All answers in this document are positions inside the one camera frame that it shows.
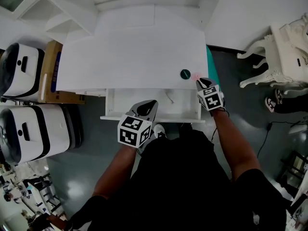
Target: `shoe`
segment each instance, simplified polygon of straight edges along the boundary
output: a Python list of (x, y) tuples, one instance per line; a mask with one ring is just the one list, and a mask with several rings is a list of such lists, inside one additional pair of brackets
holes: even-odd
[(153, 128), (153, 132), (156, 138), (166, 138), (165, 129), (161, 124), (156, 124)]
[(274, 112), (274, 108), (276, 106), (276, 103), (272, 99), (266, 97), (265, 98), (265, 105), (269, 109), (269, 111), (271, 111), (272, 113)]
[(283, 99), (282, 93), (280, 92), (279, 89), (275, 89), (274, 92), (275, 92), (275, 97), (276, 97), (276, 103), (282, 104), (282, 99)]

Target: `person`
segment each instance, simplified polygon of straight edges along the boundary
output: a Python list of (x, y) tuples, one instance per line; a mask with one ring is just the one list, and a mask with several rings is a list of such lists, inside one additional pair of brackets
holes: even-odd
[(280, 90), (275, 89), (274, 94), (276, 101), (270, 97), (265, 98), (265, 105), (272, 113), (308, 112), (308, 93), (296, 98), (284, 98)]
[(43, 231), (47, 228), (52, 228), (51, 223), (63, 230), (66, 226), (66, 222), (51, 214), (36, 213), (31, 219), (28, 220), (29, 228), (27, 231)]
[(23, 189), (22, 186), (18, 186), (14, 184), (13, 182), (11, 182), (8, 185), (7, 190), (5, 191), (5, 194), (3, 197), (6, 202), (10, 202), (11, 200), (14, 200), (15, 203), (19, 204), (21, 203), (21, 199), (25, 196), (27, 196), (26, 189)]
[(8, 180), (5, 180), (3, 176), (0, 176), (0, 188), (5, 189), (10, 185), (10, 182)]
[(21, 203), (20, 200), (23, 197), (29, 197), (29, 195), (32, 194), (31, 190), (27, 190), (29, 183), (37, 188), (42, 188), (44, 184), (49, 184), (50, 182), (48, 180), (40, 180), (39, 178), (33, 178), (22, 180), (22, 183), (24, 186), (21, 184), (16, 185), (13, 182), (9, 183), (4, 194), (5, 201), (9, 202), (13, 199), (15, 203), (19, 204)]
[[(232, 182), (214, 145), (190, 124), (168, 140), (162, 125), (141, 154), (131, 177), (136, 149), (121, 145), (98, 180), (92, 197), (65, 231), (103, 229), (285, 230), (281, 194), (261, 172), (257, 156), (222, 108), (211, 111)], [(254, 224), (254, 213), (259, 224)]]

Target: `black cable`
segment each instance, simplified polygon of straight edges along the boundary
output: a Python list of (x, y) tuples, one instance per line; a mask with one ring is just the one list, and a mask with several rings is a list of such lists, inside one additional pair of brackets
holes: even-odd
[(265, 136), (265, 139), (264, 139), (264, 141), (263, 141), (263, 144), (262, 144), (261, 148), (259, 149), (257, 158), (259, 158), (260, 151), (262, 150), (262, 148), (263, 148), (263, 146), (264, 146), (264, 144), (265, 144), (265, 141), (266, 141), (266, 139), (267, 139), (267, 137), (268, 137), (268, 134), (269, 134), (269, 130), (267, 131), (266, 136)]
[(214, 138), (214, 135), (215, 135), (216, 130), (217, 130), (217, 128), (215, 128), (215, 130), (214, 130), (214, 132), (213, 132), (212, 139), (211, 139), (211, 143), (213, 142), (213, 138)]
[(137, 153), (139, 154), (139, 156), (141, 156), (141, 154), (140, 154), (140, 152), (139, 152), (138, 148), (137, 148)]
[(264, 142), (263, 142), (261, 148), (259, 149), (259, 152), (258, 152), (258, 154), (257, 154), (257, 158), (259, 158), (259, 154), (260, 154), (260, 152), (261, 152), (261, 150), (262, 150), (262, 148), (263, 148), (263, 146), (264, 146), (264, 144), (265, 144), (265, 141), (266, 141), (266, 139), (267, 139), (267, 137), (268, 137), (269, 131), (271, 130), (271, 127), (272, 127), (273, 123), (287, 123), (287, 124), (292, 124), (291, 127), (293, 127), (294, 125), (307, 125), (307, 123), (300, 123), (300, 122), (301, 122), (301, 121), (296, 122), (296, 123), (287, 122), (287, 121), (272, 121), (272, 122), (270, 122), (270, 123), (268, 124), (268, 126), (267, 126), (267, 133), (266, 133)]
[[(227, 112), (228, 117), (230, 117), (230, 114), (229, 114), (229, 112), (226, 110), (226, 108), (225, 108), (225, 107), (222, 107), (222, 108), (223, 108), (224, 110), (219, 110), (219, 109), (216, 109), (216, 110), (217, 110), (217, 111), (222, 111), (222, 112)], [(212, 139), (211, 139), (211, 143), (213, 142), (214, 135), (215, 135), (216, 131), (217, 131), (217, 127), (215, 128), (215, 130), (214, 130), (214, 132), (213, 132)]]

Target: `drawer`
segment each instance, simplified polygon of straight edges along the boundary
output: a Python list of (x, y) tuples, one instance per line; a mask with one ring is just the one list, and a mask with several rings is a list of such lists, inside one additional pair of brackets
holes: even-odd
[(134, 104), (151, 99), (158, 101), (155, 122), (205, 122), (201, 120), (197, 90), (184, 89), (107, 89), (106, 111), (101, 119), (120, 120)]
[(92, 90), (71, 90), (78, 95), (88, 95), (88, 96), (97, 96), (97, 97), (105, 97), (106, 96), (106, 89), (92, 89)]

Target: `white desk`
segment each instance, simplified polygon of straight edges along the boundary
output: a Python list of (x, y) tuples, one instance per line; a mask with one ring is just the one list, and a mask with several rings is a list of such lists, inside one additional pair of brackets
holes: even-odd
[(304, 178), (302, 180), (302, 183), (300, 184), (299, 188), (298, 188), (298, 192), (294, 198), (294, 200), (292, 201), (292, 204), (294, 204), (299, 197), (305, 193), (306, 191), (308, 191), (308, 170), (305, 172)]
[(180, 77), (182, 69), (208, 77), (198, 18), (197, 8), (180, 6), (109, 11), (94, 36), (63, 46), (56, 89), (106, 97), (101, 119), (119, 120), (135, 103), (155, 99), (156, 122), (204, 122), (195, 81)]
[(47, 214), (50, 215), (51, 213), (49, 212), (47, 204), (46, 204), (44, 198), (41, 196), (39, 190), (37, 188), (35, 188), (31, 183), (28, 183), (28, 185), (31, 186), (31, 192), (33, 194), (35, 202), (37, 204), (42, 203), (40, 206), (38, 206), (41, 209), (42, 213), (47, 213)]

